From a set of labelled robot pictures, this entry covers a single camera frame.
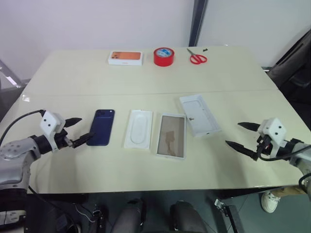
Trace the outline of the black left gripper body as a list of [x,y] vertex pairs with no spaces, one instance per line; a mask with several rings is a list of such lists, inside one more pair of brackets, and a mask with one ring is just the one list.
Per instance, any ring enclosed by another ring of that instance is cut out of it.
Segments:
[[73,142],[67,138],[68,132],[62,129],[61,132],[54,135],[54,140],[58,149],[72,147]]

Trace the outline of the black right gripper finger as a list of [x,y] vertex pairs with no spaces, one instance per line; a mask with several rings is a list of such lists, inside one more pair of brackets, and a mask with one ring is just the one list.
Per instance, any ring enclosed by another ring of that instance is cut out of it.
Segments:
[[257,132],[258,128],[260,127],[260,124],[252,122],[239,122],[238,125],[254,132]]
[[227,141],[227,140],[225,142],[235,151],[252,158],[254,161],[258,159],[258,156],[254,151],[245,148],[242,144],[239,144],[233,141]]

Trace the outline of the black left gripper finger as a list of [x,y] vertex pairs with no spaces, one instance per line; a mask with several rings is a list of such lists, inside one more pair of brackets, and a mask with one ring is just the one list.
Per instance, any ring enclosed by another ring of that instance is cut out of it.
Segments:
[[71,147],[72,148],[77,148],[77,147],[85,144],[93,136],[94,136],[94,133],[86,133],[86,134],[80,136],[78,139],[71,141],[72,142]]
[[80,122],[81,120],[82,119],[79,117],[72,117],[72,118],[66,119],[64,127],[71,127],[77,124],[78,122]]

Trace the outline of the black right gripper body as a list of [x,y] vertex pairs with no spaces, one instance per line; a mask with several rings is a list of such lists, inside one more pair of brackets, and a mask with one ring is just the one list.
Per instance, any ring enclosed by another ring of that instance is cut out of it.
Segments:
[[262,157],[263,151],[269,147],[271,142],[271,138],[269,135],[259,136],[257,139],[257,150],[256,150],[256,157],[260,158],[261,160],[269,160],[268,158]]

